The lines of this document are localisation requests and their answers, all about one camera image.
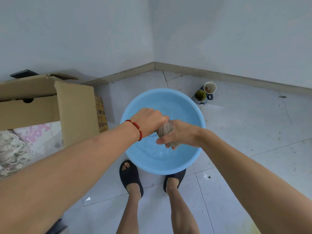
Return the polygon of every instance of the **cardboard flap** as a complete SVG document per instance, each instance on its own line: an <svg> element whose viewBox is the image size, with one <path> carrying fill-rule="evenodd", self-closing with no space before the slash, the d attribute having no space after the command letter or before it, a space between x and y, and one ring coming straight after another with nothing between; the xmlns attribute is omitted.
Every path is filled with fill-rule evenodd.
<svg viewBox="0 0 312 234"><path fill-rule="evenodd" d="M57 96L35 98L30 103L14 100L0 103L0 130L59 121Z"/></svg>
<svg viewBox="0 0 312 234"><path fill-rule="evenodd" d="M92 86L55 82L65 147L99 134Z"/></svg>
<svg viewBox="0 0 312 234"><path fill-rule="evenodd" d="M67 80L67 79L79 79L77 77L74 77L74 76L70 76L70 75L67 75L67 74L62 74L62 73L50 73L48 74L50 76L55 76L59 79L62 79L62 80Z"/></svg>
<svg viewBox="0 0 312 234"><path fill-rule="evenodd" d="M56 80L61 79L41 74L5 81L0 84L0 102L56 95L54 87Z"/></svg>

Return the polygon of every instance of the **dark flat object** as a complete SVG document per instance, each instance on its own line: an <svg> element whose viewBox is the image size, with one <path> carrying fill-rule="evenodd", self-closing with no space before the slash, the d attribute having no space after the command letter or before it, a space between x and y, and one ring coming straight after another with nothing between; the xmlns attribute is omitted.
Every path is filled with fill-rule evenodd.
<svg viewBox="0 0 312 234"><path fill-rule="evenodd" d="M125 163L129 163L130 164L130 168L122 171L122 166L125 164ZM142 187L142 184L141 184L141 181L140 181L140 178L138 176L138 169L136 167L136 165L133 164L133 162L131 162L130 160L126 160L124 161L121 165L120 165L120 168L119 168L119 176L120 176L120 180L122 182L122 184L124 185L124 187L126 188L127 190L127 185L131 184L131 183L137 183L138 186L140 187L140 192L141 192L141 197L143 196L143 187Z"/></svg>
<svg viewBox="0 0 312 234"><path fill-rule="evenodd" d="M182 170L181 172L178 173L174 173L171 175L166 175L165 181L163 182L163 190L166 192L166 187L167 187L167 180L169 177L174 177L177 178L179 180L179 184L177 185L177 188L179 188L181 181L183 180L184 176L185 176L185 172L186 169Z"/></svg>

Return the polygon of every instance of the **blue plastic basin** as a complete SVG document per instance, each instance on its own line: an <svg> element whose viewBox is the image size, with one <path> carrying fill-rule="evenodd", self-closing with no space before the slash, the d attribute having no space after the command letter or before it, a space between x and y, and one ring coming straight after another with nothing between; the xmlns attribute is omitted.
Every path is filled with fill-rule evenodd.
<svg viewBox="0 0 312 234"><path fill-rule="evenodd" d="M197 105L185 94L170 89L146 91L127 106L120 123L130 119L141 108L153 108L170 120L179 119L205 128L204 117ZM199 156L201 148L182 144L177 149L166 149L165 145L156 144L156 133L134 143L126 154L139 168L154 174L168 175L182 171L190 166Z"/></svg>

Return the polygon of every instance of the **forearm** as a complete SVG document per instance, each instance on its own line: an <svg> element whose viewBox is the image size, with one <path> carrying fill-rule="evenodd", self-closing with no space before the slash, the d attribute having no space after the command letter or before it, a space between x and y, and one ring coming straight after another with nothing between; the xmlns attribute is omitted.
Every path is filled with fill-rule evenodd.
<svg viewBox="0 0 312 234"><path fill-rule="evenodd" d="M211 131L198 140L262 233L312 232L312 201Z"/></svg>
<svg viewBox="0 0 312 234"><path fill-rule="evenodd" d="M8 233L47 231L139 136L138 129L125 122L1 181L2 228Z"/></svg>

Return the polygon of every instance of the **hand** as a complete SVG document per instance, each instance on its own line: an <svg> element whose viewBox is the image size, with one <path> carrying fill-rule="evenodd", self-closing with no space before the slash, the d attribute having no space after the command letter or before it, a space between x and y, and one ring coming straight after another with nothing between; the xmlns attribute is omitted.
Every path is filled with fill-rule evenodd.
<svg viewBox="0 0 312 234"><path fill-rule="evenodd" d="M159 138L156 141L157 144L178 142L188 144L193 147L199 147L198 134L200 133L200 127L182 122L180 120L173 120L172 125L174 130L171 133Z"/></svg>
<svg viewBox="0 0 312 234"><path fill-rule="evenodd" d="M168 122L169 116L163 116L159 110L142 108L130 120L139 125L142 131L142 137L144 138L153 134L159 127Z"/></svg>

